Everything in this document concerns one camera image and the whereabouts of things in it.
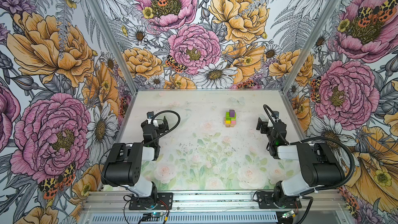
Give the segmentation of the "large green block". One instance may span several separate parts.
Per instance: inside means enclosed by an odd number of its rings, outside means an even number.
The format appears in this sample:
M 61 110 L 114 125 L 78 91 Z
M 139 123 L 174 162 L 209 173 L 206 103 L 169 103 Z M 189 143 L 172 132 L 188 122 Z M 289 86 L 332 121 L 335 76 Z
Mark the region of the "large green block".
M 236 113 L 226 112 L 226 121 L 236 121 Z

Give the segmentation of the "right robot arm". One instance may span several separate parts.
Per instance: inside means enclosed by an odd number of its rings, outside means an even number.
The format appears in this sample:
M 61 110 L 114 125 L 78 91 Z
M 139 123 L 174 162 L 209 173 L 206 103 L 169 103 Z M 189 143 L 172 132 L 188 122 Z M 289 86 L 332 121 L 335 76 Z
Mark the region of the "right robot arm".
M 272 193 L 259 195 L 259 205 L 300 208 L 300 197 L 322 187 L 336 188 L 345 179 L 342 167 L 326 142 L 310 144 L 309 141 L 284 141 L 287 125 L 281 120 L 259 118 L 256 129 L 266 134 L 267 150 L 272 158 L 297 161 L 300 166 L 298 174 L 278 181 Z

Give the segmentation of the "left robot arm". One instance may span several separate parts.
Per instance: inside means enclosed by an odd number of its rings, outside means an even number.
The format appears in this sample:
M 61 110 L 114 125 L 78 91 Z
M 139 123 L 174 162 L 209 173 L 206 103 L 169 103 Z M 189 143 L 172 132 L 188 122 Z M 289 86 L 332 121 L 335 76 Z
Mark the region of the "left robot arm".
M 159 137 L 169 130 L 166 118 L 147 119 L 141 124 L 142 142 L 112 146 L 104 167 L 101 181 L 104 185 L 122 187 L 132 193 L 130 207 L 133 210 L 155 209 L 160 203 L 157 187 L 141 174 L 144 162 L 156 161 L 160 154 Z

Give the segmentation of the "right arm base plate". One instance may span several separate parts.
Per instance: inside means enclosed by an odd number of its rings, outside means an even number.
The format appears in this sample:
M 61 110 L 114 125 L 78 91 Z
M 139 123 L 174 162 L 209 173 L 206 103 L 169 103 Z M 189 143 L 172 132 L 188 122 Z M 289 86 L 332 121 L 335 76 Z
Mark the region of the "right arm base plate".
M 256 191 L 252 199 L 258 203 L 259 209 L 302 208 L 299 198 L 287 197 L 285 195 L 276 196 L 276 194 L 271 191 Z

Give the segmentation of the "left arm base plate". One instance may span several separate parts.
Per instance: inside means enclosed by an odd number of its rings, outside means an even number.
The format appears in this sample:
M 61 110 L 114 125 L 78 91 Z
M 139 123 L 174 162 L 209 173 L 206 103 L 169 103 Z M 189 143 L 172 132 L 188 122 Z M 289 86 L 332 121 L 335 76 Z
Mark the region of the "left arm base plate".
M 173 206 L 174 194 L 171 192 L 161 192 L 146 198 L 133 197 L 129 202 L 128 209 L 131 211 L 159 211 L 171 210 Z

